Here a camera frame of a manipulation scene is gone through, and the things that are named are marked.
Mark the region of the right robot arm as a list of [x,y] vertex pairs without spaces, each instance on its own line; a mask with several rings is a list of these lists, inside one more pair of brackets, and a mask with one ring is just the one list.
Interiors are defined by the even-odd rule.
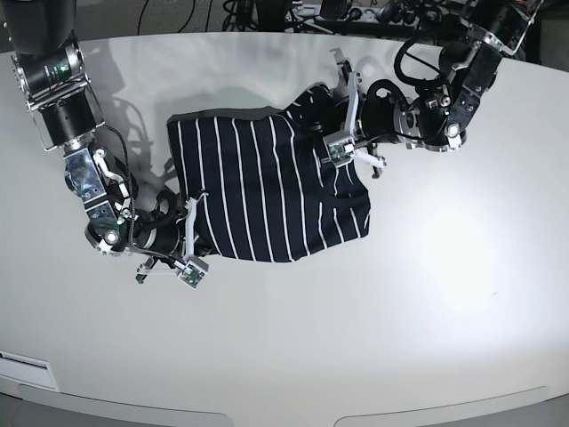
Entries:
[[164,274],[197,287],[209,266],[195,253],[197,199],[186,202],[169,189],[148,211],[136,206],[138,185],[129,159],[118,159],[96,141],[105,129],[121,143],[123,135],[107,125],[86,74],[75,34],[74,1],[3,1],[4,27],[14,54],[12,68],[26,98],[45,151],[62,149],[65,182],[83,203],[85,236],[103,255],[143,254],[137,270],[143,283],[166,264]]

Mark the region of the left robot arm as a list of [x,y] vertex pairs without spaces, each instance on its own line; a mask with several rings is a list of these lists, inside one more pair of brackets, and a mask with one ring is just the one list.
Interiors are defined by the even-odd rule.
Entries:
[[411,77],[403,60],[421,40],[435,39],[440,28],[425,28],[397,51],[397,79],[379,79],[363,91],[348,59],[338,60],[346,117],[324,136],[324,161],[340,168],[360,159],[379,175],[386,161],[381,143],[445,153],[467,140],[467,128],[505,58],[517,54],[542,6],[540,1],[467,1],[454,16],[459,33],[439,53],[431,79]]

